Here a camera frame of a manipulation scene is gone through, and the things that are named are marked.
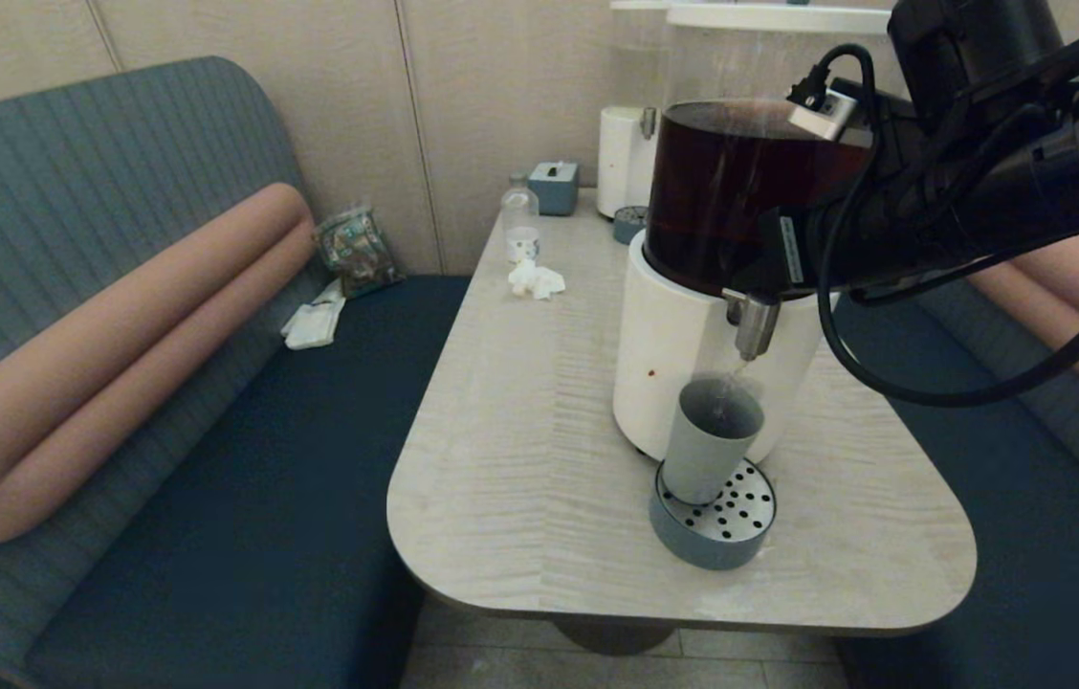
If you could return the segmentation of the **metal dispenser tap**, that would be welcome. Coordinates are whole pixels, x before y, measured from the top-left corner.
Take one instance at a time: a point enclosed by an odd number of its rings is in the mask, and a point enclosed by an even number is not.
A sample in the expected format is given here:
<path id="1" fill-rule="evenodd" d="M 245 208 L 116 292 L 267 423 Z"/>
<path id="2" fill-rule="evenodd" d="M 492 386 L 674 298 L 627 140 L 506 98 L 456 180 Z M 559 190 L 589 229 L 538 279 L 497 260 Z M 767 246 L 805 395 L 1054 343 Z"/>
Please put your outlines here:
<path id="1" fill-rule="evenodd" d="M 770 348 L 773 331 L 782 302 L 771 294 L 740 293 L 723 289 L 726 319 L 735 327 L 735 348 L 745 363 L 751 363 Z"/>

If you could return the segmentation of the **grey plastic cup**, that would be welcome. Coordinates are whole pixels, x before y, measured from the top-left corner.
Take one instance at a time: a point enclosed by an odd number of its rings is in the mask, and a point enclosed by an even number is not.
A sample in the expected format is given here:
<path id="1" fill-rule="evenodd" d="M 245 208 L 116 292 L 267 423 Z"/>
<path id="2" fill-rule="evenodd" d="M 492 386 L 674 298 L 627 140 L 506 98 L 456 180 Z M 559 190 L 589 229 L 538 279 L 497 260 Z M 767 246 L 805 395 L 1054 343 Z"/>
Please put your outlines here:
<path id="1" fill-rule="evenodd" d="M 663 483 L 684 504 L 710 504 L 765 428 L 765 411 L 733 375 L 692 378 L 678 392 Z"/>

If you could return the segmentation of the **large dark tea dispenser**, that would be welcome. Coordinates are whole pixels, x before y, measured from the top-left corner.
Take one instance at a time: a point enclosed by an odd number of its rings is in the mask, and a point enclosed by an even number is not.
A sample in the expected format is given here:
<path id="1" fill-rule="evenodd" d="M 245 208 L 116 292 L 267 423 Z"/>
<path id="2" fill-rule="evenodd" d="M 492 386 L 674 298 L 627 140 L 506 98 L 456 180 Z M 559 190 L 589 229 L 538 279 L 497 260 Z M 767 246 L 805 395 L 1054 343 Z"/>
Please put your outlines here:
<path id="1" fill-rule="evenodd" d="M 678 392 L 692 378 L 740 371 L 765 411 L 749 458 L 784 431 L 821 343 L 814 297 L 786 301 L 771 344 L 739 357 L 739 306 L 723 297 L 759 252 L 760 215 L 843 192 L 868 141 L 857 127 L 828 141 L 789 125 L 787 93 L 843 43 L 875 57 L 882 86 L 899 86 L 890 12 L 792 3 L 663 4 L 646 139 L 654 148 L 645 230 L 628 244 L 613 411 L 641 454 L 668 450 Z"/>

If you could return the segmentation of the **white clear water dispenser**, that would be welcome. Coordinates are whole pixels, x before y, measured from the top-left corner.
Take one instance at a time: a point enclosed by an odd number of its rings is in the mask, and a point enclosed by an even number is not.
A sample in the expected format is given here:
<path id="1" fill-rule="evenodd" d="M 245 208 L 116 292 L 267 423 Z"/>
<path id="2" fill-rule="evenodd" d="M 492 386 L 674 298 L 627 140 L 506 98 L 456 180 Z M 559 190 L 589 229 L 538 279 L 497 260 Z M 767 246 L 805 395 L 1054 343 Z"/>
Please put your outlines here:
<path id="1" fill-rule="evenodd" d="M 598 130 L 598 212 L 614 217 L 650 199 L 665 97 L 671 0 L 612 0 L 609 89 Z"/>

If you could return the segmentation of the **blue-grey tissue box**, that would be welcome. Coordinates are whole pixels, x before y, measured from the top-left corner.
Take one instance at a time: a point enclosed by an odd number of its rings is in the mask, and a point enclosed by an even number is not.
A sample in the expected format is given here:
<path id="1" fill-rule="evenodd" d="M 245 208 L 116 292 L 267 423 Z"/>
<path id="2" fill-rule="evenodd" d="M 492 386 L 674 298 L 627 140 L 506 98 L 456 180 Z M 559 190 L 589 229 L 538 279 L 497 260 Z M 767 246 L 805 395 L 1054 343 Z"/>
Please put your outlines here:
<path id="1" fill-rule="evenodd" d="M 528 174 L 528 188 L 537 197 L 540 215 L 565 217 L 575 212 L 581 188 L 579 163 L 540 162 Z"/>

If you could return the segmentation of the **crumpled white tissue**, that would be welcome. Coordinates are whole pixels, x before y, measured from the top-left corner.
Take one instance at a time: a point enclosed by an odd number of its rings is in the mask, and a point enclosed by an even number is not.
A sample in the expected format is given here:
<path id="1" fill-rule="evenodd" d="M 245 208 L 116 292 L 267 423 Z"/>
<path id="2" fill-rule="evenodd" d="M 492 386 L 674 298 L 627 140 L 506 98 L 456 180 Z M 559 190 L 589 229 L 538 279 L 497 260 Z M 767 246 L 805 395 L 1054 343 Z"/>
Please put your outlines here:
<path id="1" fill-rule="evenodd" d="M 531 258 L 524 258 L 510 271 L 508 283 L 514 297 L 531 297 L 532 300 L 551 300 L 566 289 L 561 274 L 537 265 Z"/>

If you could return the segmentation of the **clear plastic bottle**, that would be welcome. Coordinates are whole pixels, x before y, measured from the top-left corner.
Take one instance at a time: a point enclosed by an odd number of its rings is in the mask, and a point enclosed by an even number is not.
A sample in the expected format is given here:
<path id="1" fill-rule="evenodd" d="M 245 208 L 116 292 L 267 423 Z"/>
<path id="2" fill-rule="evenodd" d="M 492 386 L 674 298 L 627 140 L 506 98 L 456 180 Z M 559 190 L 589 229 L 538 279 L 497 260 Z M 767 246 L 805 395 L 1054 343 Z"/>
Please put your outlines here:
<path id="1" fill-rule="evenodd" d="M 540 254 L 540 198 L 528 188 L 525 173 L 510 175 L 510 187 L 501 197 L 500 221 L 506 261 L 517 265 Z"/>

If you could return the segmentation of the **round blue perforated drip tray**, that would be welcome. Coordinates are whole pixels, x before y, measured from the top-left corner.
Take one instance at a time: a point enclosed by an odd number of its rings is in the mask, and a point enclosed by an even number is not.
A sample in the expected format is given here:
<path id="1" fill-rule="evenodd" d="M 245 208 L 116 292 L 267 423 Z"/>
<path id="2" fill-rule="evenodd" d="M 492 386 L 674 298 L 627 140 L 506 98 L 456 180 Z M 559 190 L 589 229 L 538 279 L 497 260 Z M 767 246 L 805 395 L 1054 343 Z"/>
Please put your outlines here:
<path id="1" fill-rule="evenodd" d="M 706 504 L 679 500 L 659 463 L 650 496 L 650 528 L 677 559 L 706 570 L 726 571 L 757 559 L 779 502 L 770 478 L 748 457 L 738 463 Z"/>

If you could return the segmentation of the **printed snack bag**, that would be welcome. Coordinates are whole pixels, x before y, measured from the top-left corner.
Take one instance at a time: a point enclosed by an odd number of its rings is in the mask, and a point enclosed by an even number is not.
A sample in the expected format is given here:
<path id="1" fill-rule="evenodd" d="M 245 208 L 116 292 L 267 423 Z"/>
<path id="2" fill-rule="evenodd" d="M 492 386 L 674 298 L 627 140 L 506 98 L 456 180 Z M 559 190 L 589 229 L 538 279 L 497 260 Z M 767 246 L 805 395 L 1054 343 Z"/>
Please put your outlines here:
<path id="1" fill-rule="evenodd" d="M 314 230 L 314 242 L 322 263 L 334 275 L 349 300 L 406 279 L 368 202 L 330 215 Z"/>

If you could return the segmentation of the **white napkin pack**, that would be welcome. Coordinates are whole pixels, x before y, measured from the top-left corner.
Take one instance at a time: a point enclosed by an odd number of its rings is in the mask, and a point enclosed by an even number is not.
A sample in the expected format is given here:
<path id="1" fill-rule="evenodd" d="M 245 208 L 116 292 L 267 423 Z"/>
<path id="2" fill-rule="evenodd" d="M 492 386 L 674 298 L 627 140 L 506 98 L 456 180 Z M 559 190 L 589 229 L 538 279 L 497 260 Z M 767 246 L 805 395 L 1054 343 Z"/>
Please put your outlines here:
<path id="1" fill-rule="evenodd" d="M 346 304 L 341 279 L 329 283 L 317 297 L 304 302 L 281 328 L 290 350 L 326 347 L 334 342 L 340 315 Z"/>

